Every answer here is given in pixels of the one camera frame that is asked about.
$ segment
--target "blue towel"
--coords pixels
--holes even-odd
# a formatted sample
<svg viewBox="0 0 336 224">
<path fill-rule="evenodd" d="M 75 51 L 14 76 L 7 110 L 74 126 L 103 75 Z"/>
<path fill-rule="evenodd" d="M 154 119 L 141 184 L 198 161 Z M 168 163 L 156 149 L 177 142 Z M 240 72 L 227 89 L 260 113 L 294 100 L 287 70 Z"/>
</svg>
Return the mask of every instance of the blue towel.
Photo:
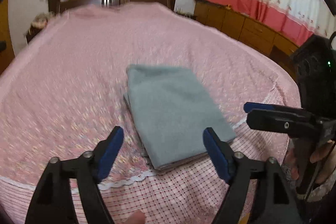
<svg viewBox="0 0 336 224">
<path fill-rule="evenodd" d="M 205 153 L 202 134 L 207 127 L 222 141 L 236 137 L 191 70 L 130 65 L 127 75 L 124 97 L 155 169 Z"/>
</svg>

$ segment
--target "wooden dresser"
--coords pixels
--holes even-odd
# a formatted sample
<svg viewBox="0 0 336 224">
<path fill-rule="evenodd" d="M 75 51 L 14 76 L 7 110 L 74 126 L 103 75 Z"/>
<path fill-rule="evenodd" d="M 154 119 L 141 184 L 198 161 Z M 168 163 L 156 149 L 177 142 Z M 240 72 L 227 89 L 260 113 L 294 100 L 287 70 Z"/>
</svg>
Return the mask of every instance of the wooden dresser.
<svg viewBox="0 0 336 224">
<path fill-rule="evenodd" d="M 270 27 L 228 9 L 228 7 L 197 1 L 196 20 L 214 27 L 278 63 L 295 80 L 295 70 L 289 56 L 298 49 L 291 40 Z"/>
</svg>

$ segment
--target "bed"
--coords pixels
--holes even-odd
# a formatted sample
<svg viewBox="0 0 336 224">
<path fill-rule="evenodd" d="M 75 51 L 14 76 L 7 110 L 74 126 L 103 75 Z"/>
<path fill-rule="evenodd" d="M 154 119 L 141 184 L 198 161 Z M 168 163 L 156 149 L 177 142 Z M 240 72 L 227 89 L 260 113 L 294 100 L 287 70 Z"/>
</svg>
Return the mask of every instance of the bed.
<svg viewBox="0 0 336 224">
<path fill-rule="evenodd" d="M 299 107 L 295 82 L 276 63 L 175 14 L 175 0 L 48 1 L 50 11 L 62 14 L 0 78 L 0 203 L 15 223 L 24 223 L 51 157 L 78 157 L 115 125 L 124 128 L 124 144 L 99 185 L 114 221 L 122 223 L 140 209 L 147 223 L 211 223 L 227 185 L 208 157 L 160 173 L 142 157 L 123 101 L 132 63 L 190 68 L 234 128 L 233 150 L 283 161 L 287 136 L 250 130 L 243 111 L 247 101 Z M 85 223 L 76 182 L 71 184 L 78 221 Z"/>
</svg>

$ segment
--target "human hand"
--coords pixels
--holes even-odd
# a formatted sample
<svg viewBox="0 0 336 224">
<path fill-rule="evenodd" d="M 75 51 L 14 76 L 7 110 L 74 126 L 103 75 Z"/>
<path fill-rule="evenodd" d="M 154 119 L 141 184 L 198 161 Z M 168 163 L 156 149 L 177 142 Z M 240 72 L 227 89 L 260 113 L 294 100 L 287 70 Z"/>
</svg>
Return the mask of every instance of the human hand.
<svg viewBox="0 0 336 224">
<path fill-rule="evenodd" d="M 145 222 L 145 214 L 142 211 L 137 210 L 126 220 L 125 224 L 145 224 Z"/>
<path fill-rule="evenodd" d="M 310 162 L 316 163 L 324 159 L 326 156 L 328 156 L 333 145 L 334 145 L 334 141 L 329 141 L 325 143 L 323 146 L 316 149 L 314 153 L 311 154 L 310 156 Z M 296 157 L 294 155 L 294 149 L 290 149 L 288 151 L 286 158 L 285 158 L 285 163 L 291 169 L 292 179 L 297 180 L 299 178 L 299 171 L 297 168 Z M 321 184 L 325 182 L 330 177 L 330 175 L 333 173 L 333 171 L 335 170 L 335 167 L 336 167 L 336 147 L 330 153 L 330 156 L 325 162 L 323 169 L 320 171 L 319 175 L 317 176 L 315 183 Z"/>
</svg>

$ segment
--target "bed sheet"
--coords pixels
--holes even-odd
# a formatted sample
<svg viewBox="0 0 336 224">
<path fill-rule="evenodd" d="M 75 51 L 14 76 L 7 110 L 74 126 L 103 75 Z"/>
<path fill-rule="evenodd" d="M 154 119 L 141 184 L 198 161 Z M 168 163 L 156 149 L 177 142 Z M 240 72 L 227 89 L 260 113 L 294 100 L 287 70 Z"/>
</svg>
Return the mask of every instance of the bed sheet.
<svg viewBox="0 0 336 224">
<path fill-rule="evenodd" d="M 116 223 L 136 209 L 147 223 L 211 222 L 227 185 L 208 157 L 159 174 L 141 156 L 123 101 L 129 64 L 190 68 L 237 133 L 232 148 L 282 162 L 287 136 L 250 130 L 243 111 L 247 101 L 300 106 L 295 82 L 277 64 L 159 4 L 80 7 L 50 22 L 0 78 L 0 203 L 16 223 L 24 223 L 51 157 L 78 157 L 116 125 L 124 128 L 124 144 L 99 185 Z M 78 220 L 85 223 L 76 182 L 71 184 Z"/>
</svg>

